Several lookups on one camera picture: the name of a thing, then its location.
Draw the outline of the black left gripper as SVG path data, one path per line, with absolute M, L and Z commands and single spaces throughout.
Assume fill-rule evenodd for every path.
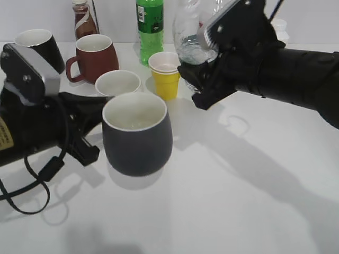
M 90 97 L 61 92 L 59 98 L 76 123 L 99 124 L 102 110 L 113 96 Z M 50 98 L 38 106 L 24 106 L 17 96 L 4 88 L 1 91 L 1 118 L 12 138 L 12 146 L 1 149 L 2 159 L 21 159 L 64 145 L 64 118 L 58 104 Z M 82 166 L 88 166 L 97 161 L 100 149 L 75 132 L 70 136 L 67 153 Z

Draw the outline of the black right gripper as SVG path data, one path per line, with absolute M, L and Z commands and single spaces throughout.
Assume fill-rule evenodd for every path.
M 266 15 L 264 11 L 260 27 L 244 39 L 235 39 L 230 45 L 215 48 L 218 56 L 213 63 L 181 63 L 178 66 L 181 77 L 193 91 L 192 100 L 197 108 L 208 110 L 235 93 L 234 87 L 237 83 L 249 87 L 257 84 L 259 68 L 264 58 L 285 46 L 278 40 L 271 24 L 282 3 L 278 1 L 270 15 Z

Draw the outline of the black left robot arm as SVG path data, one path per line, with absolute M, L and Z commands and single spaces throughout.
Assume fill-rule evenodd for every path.
M 41 104 L 25 106 L 14 93 L 1 91 L 1 166 L 54 146 L 62 147 L 66 131 L 66 152 L 86 167 L 97 161 L 100 150 L 85 137 L 102 121 L 107 97 L 87 97 L 61 92 Z

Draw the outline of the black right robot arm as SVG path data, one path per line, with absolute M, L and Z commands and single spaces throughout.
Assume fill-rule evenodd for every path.
M 173 24 L 181 77 L 197 108 L 236 92 L 308 108 L 338 127 L 338 53 L 288 49 L 265 1 L 229 1 L 209 14 L 185 1 Z

